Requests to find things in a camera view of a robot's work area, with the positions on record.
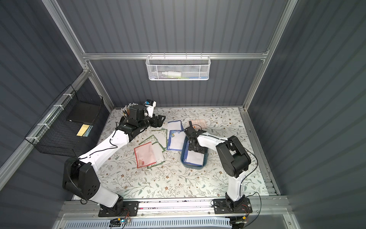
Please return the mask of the blue floral paper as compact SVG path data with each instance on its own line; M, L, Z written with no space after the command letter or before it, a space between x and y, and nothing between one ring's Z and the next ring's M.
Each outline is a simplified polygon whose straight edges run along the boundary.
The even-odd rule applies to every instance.
M204 159L204 154L189 150L189 142L186 141L183 163L190 166L201 167L204 164Z
M172 151L181 151L185 141L183 130L170 130L167 149Z

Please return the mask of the blue bordered stationery paper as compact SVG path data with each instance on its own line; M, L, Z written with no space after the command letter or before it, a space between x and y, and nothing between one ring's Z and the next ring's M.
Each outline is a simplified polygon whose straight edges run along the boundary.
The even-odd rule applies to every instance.
M170 121L167 124L167 131L168 133L170 133L170 131L172 130L178 130L178 131L183 131L183 125L182 125L182 121L181 120L177 120L177 121Z

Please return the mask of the green floral stationery paper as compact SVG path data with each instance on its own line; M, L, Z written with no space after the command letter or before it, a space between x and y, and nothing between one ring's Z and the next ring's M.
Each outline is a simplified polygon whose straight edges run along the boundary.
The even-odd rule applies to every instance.
M164 150L167 148L167 130L152 130L152 134L156 137L159 144L163 147Z

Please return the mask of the teal plastic storage box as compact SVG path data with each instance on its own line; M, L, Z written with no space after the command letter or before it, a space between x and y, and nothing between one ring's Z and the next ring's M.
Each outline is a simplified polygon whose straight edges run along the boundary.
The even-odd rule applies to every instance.
M189 146L189 140L186 137L181 152L181 163L186 168L202 169L207 164L208 148L204 148L203 153L198 153L195 151L190 151Z

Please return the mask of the red bordered stationery paper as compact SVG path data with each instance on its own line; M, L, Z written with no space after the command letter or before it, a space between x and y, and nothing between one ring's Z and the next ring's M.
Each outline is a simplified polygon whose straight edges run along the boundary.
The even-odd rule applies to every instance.
M156 164L156 157L151 142L136 147L134 154L138 169Z

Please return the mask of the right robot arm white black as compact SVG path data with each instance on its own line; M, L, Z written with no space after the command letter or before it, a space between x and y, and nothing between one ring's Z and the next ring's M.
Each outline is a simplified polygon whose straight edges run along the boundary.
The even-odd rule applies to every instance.
M249 176L251 157L236 136L218 137L204 130L196 130L192 122L184 129L188 140L188 152L206 155L208 149L218 153L221 165L229 176L226 192L226 204L236 208L242 205L245 195L242 193L243 181Z

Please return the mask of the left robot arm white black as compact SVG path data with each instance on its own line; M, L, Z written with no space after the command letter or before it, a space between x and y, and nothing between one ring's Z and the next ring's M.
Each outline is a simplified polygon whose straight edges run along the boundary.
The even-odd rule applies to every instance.
M155 101L146 100L144 105L125 108L118 126L104 141L79 157L68 158L64 164L63 189L85 201L113 208L121 197L100 183L97 172L120 148L147 128L162 127L165 116L154 114L155 107Z

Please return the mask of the pink calculator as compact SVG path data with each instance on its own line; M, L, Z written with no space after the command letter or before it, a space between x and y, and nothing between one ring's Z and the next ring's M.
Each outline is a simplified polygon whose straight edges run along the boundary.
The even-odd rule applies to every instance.
M207 122L204 119L196 119L191 122L194 129L206 129L208 127Z

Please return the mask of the bundle of pencils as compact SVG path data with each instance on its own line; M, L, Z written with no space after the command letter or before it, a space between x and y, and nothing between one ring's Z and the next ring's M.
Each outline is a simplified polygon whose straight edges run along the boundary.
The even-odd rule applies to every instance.
M129 103L125 107L121 109L121 112L123 114L123 117L129 117L130 116L130 110L131 107L138 105L137 103Z

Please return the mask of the black notebook in basket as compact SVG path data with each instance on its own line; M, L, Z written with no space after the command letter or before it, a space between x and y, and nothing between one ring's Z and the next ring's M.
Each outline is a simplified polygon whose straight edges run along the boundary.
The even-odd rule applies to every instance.
M100 109L100 105L78 101L66 117L66 120L92 125L96 120Z

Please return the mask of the yellow sticky note pad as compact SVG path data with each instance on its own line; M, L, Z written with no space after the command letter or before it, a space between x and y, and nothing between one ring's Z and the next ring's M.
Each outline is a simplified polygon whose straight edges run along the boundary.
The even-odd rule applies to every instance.
M76 135L77 136L84 136L85 133L87 132L87 130L89 129L89 127L90 127L90 125L83 124Z

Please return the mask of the small green circuit board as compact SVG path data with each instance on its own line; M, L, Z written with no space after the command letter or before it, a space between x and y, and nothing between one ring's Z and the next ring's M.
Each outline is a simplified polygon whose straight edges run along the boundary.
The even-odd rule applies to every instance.
M109 222L109 227L110 228L119 228L121 227L122 229L127 226L129 223L131 222L130 218L115 218L115 219L111 219Z

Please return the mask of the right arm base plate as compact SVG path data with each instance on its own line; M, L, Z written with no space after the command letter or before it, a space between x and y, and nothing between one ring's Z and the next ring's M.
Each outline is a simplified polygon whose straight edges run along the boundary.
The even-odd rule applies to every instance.
M231 201L229 198L216 198L211 201L215 214L242 214L249 215L253 212L248 198L241 201Z

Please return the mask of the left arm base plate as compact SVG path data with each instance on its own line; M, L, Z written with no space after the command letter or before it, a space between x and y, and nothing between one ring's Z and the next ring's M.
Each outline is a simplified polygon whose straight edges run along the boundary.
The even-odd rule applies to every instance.
M104 205L100 205L100 210L98 213L98 217L106 218L106 217L126 217L127 215L130 217L137 216L137 212L139 210L139 201L118 201L114 207L106 207Z

